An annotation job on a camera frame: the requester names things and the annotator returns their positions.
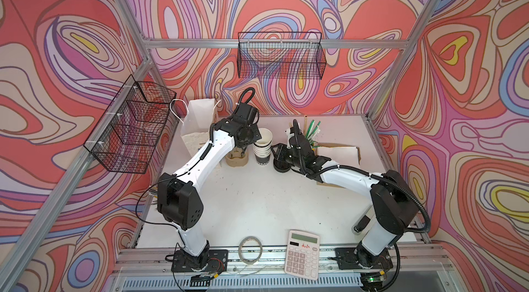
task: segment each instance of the cardboard box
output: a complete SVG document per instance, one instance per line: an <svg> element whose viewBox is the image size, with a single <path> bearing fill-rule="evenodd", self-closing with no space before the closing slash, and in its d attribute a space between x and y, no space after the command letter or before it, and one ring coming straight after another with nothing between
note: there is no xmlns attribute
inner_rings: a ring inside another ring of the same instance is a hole
<svg viewBox="0 0 529 292"><path fill-rule="evenodd" d="M360 168L359 147L337 143L317 143L317 146L315 149L316 155L327 156L339 164ZM341 186L329 183L316 182L316 184L341 188Z"/></svg>

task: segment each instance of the white paper bag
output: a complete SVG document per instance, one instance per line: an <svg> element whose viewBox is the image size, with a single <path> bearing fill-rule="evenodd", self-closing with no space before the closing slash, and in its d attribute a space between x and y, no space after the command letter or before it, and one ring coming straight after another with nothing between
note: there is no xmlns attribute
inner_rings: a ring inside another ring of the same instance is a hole
<svg viewBox="0 0 529 292"><path fill-rule="evenodd" d="M209 141L209 126L217 120L215 99L189 101L180 136L191 156L194 156Z"/></svg>

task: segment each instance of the robotic arm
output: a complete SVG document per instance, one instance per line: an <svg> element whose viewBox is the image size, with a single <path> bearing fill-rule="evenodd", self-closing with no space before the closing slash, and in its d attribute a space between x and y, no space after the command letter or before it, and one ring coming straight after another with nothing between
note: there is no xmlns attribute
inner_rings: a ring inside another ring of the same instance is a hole
<svg viewBox="0 0 529 292"><path fill-rule="evenodd" d="M378 263L378 256L392 246L406 231L427 232L430 218L419 200L413 195L406 181L394 170L385 174L369 173L361 169L340 165L326 156L317 156L311 144L299 130L296 120L290 130L289 145L272 147L274 165L278 171L299 168L295 172L321 183L339 185L366 197L373 205L376 221L355 250L356 262L363 268ZM425 218L422 229L407 228L418 211ZM355 227L362 231L369 219L362 219Z"/></svg>
<svg viewBox="0 0 529 292"><path fill-rule="evenodd" d="M252 91L250 98L242 102L248 91ZM246 89L234 113L212 124L209 143L175 174L163 174L160 177L158 211L178 228L184 243L182 250L191 268L200 270L209 260L209 243L199 223L204 209L198 195L202 184L228 152L235 147L246 149L249 144L261 139L257 122L254 122L259 112L248 104L254 94L253 88ZM359 265L371 268L378 263L377 258L385 248L393 245L404 232L412 231L407 226L418 208L425 216L424 230L429 230L430 219L426 211L397 172L390 170L386 174L370 174L354 167L339 165L331 158L316 156L299 130L296 120L291 134L290 146L276 144L272 147L274 158L284 165L284 172L297 167L297 172L309 179L353 190L373 204L377 221L357 246Z"/></svg>
<svg viewBox="0 0 529 292"><path fill-rule="evenodd" d="M249 91L250 97L243 102ZM254 95L254 88L244 90L233 114L210 126L209 142L172 176L163 174L159 179L158 212L178 229L186 263L193 269L203 269L209 260L209 242L198 222L204 210L198 195L202 184L228 152L235 147L245 150L261 139L259 111L248 104Z"/></svg>

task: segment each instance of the green pen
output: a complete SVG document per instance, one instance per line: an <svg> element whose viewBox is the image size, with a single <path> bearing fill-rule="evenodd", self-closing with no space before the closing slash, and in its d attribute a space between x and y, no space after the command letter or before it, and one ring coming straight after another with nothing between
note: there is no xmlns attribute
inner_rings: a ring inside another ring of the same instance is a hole
<svg viewBox="0 0 529 292"><path fill-rule="evenodd" d="M321 121L319 121L318 124L316 124L316 127L314 128L314 130L312 130L312 132L308 135L307 138L314 136L314 133L316 132L316 130L318 130L318 126L320 125L320 123Z"/></svg>
<svg viewBox="0 0 529 292"><path fill-rule="evenodd" d="M308 133L311 131L312 125L314 124L314 120L308 125L307 132L305 133L305 138L308 137Z"/></svg>

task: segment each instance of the calculator keypad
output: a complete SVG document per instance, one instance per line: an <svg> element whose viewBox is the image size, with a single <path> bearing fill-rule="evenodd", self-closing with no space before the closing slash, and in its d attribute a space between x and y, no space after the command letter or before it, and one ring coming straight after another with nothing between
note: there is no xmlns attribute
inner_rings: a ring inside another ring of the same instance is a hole
<svg viewBox="0 0 529 292"><path fill-rule="evenodd" d="M286 271L294 274L316 277L318 252L312 251L310 256L300 252L288 251Z"/></svg>

